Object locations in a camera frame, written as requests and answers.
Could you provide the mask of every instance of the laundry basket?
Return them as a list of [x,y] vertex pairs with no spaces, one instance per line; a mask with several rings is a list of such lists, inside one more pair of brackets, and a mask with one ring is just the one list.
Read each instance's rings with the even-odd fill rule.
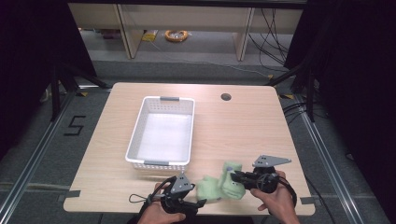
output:
[[190,162],[195,101],[143,99],[125,159],[135,169],[185,171]]

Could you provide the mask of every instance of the desk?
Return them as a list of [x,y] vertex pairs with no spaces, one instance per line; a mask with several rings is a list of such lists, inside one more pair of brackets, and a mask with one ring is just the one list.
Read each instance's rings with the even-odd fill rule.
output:
[[[220,96],[229,93],[230,101]],[[133,193],[147,196],[156,182],[171,175],[145,175],[124,159],[142,100],[148,95],[179,96],[195,99],[195,118],[191,162],[186,176],[191,183],[204,175],[218,178],[225,161],[238,161],[243,171],[261,154],[291,159],[277,166],[299,198],[311,197],[303,170],[292,142],[288,125],[272,87],[117,83],[92,135],[91,142],[70,190],[80,190],[79,197],[67,198],[69,212],[138,213],[142,203],[129,203]],[[195,201],[195,190],[186,201]],[[223,200],[208,203],[199,215],[263,215],[260,204],[250,193],[241,201]],[[298,215],[310,216],[313,204],[297,202]]]

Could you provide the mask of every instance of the person's right hand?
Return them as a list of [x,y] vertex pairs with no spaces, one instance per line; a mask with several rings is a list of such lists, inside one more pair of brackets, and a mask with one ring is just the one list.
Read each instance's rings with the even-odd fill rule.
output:
[[[276,171],[279,176],[286,179],[286,175],[282,171]],[[294,204],[291,195],[282,184],[277,184],[277,189],[273,193],[265,193],[259,189],[251,189],[250,193],[262,200],[262,205],[258,207],[259,211],[268,209],[273,216],[285,224],[300,223],[294,210]]]

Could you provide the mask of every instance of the gray carpet floor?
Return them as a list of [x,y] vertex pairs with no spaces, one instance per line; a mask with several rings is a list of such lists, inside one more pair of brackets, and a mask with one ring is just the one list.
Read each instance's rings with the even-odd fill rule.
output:
[[[268,81],[268,75],[277,77],[282,74],[251,64],[236,64],[238,70],[210,63],[94,61],[93,64],[99,78],[108,84],[128,81],[262,85]],[[78,82],[89,84],[83,79],[78,79]],[[292,78],[280,83],[276,86],[276,91],[279,94],[290,93],[291,82]],[[63,196],[72,184],[108,95],[109,92],[99,91],[89,92],[85,97],[74,97],[28,189],[24,192],[8,223],[126,223],[132,216],[132,214],[67,213],[63,210]],[[291,99],[280,99],[280,103],[282,107],[285,107],[296,102]],[[47,101],[37,109],[20,143],[1,160],[0,200],[3,201],[7,197],[11,184],[18,179],[42,134],[46,131],[50,123],[50,107],[50,101]],[[331,118],[327,116],[326,108],[321,104],[316,104],[314,108],[320,135],[363,215],[363,220],[366,223],[389,223],[359,168],[345,156],[347,148],[337,135]],[[349,223],[346,211],[335,193],[318,151],[305,128],[302,116],[292,114],[296,111],[297,109],[290,111],[286,119],[290,123],[290,133],[304,173],[325,200],[336,223]],[[75,121],[84,127],[78,136],[65,136],[65,133],[76,131],[68,127],[74,116],[85,116],[84,119]],[[310,190],[317,199],[318,194],[311,187]],[[300,217],[302,223],[332,223],[325,206],[318,200],[316,209],[313,216]],[[253,219],[255,223],[278,223],[273,217],[254,217]]]

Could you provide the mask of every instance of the floor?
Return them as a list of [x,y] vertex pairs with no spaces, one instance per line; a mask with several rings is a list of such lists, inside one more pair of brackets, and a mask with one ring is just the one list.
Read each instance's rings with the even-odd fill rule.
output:
[[[272,75],[272,71],[274,74],[279,74],[279,71],[276,70],[285,70],[280,63],[270,56],[260,55],[251,39],[247,43],[244,61],[238,62],[231,34],[190,32],[189,37],[184,42],[170,43],[164,39],[163,33],[164,31],[159,31],[153,43],[142,42],[136,57],[130,60],[126,57],[120,39],[103,39],[101,34],[95,31],[81,31],[87,50],[97,66],[106,66],[111,62],[126,64],[169,63],[174,66],[177,66],[178,63],[197,63],[235,70],[243,67],[244,73],[259,74],[265,78]],[[263,39],[260,34],[252,34],[252,39],[259,45],[262,44]],[[276,41],[273,38],[270,39],[269,42],[277,46]],[[292,35],[278,35],[277,39],[282,46],[287,48],[290,45]],[[280,61],[283,60],[278,49],[268,45],[265,48]],[[257,69],[263,66],[266,67],[265,70]],[[278,93],[282,94],[290,93],[288,88],[277,90]],[[88,118],[93,118],[89,122],[87,121],[87,126],[84,127],[87,130],[93,130],[101,111],[90,110],[90,106],[103,106],[107,96],[108,93],[95,93],[91,95],[89,102],[84,101],[84,98],[76,97],[70,103],[69,112],[65,114],[66,118],[62,121],[61,126],[63,127],[61,128],[67,128],[68,122],[66,120],[75,116],[78,112],[88,115]],[[298,100],[298,98],[295,100],[280,99],[280,102],[283,107],[286,107],[293,105]],[[35,153],[35,146],[41,144],[41,136],[46,134],[49,123],[49,108],[50,103],[44,102],[43,106],[36,111],[35,119],[32,120],[31,126],[34,128],[28,129],[26,132],[29,140],[21,142],[16,148],[13,148],[7,157],[0,162],[0,200],[4,200],[8,196],[12,183],[18,181],[25,164],[29,161],[30,156]],[[301,217],[301,221],[303,223],[333,223],[330,218],[330,216],[333,216],[337,223],[361,223],[362,220],[364,220],[363,223],[389,223],[375,196],[361,176],[359,169],[352,160],[346,158],[347,149],[337,135],[331,121],[327,118],[325,108],[316,105],[315,109],[317,119],[313,127],[318,129],[320,140],[322,140],[316,143],[311,137],[315,132],[308,131],[309,127],[312,128],[312,126],[307,124],[307,118],[304,113],[299,111],[299,108],[295,108],[288,114],[285,113],[290,125],[290,133],[302,161],[304,173],[314,183],[313,186],[315,187],[311,186],[310,189],[313,198],[316,200],[317,212],[312,217]],[[62,209],[63,198],[61,196],[68,190],[70,183],[73,181],[73,174],[77,171],[79,165],[78,160],[84,153],[90,135],[83,133],[81,140],[76,142],[57,141],[61,137],[64,138],[63,133],[56,133],[53,137],[53,143],[45,153],[44,160],[34,170],[35,174],[29,186],[27,189],[23,189],[25,194],[21,197],[18,206],[14,208],[14,214],[8,222],[125,223],[131,217],[128,214],[68,214]],[[319,147],[321,145],[328,155],[321,155],[321,149],[318,149],[318,145]],[[65,153],[57,149],[64,150],[65,147],[73,150]],[[60,156],[63,160],[50,159]],[[326,165],[329,157],[330,161],[335,164],[335,170]],[[329,178],[334,174],[340,176],[344,186],[337,186],[333,182],[334,178]],[[357,211],[355,214],[347,211],[348,204],[344,204],[343,200],[345,198],[340,197],[340,194],[345,193],[343,191],[345,189],[358,206],[357,210],[351,208]],[[351,216],[361,219],[353,220]],[[256,224],[277,223],[273,217],[254,217],[253,219]]]

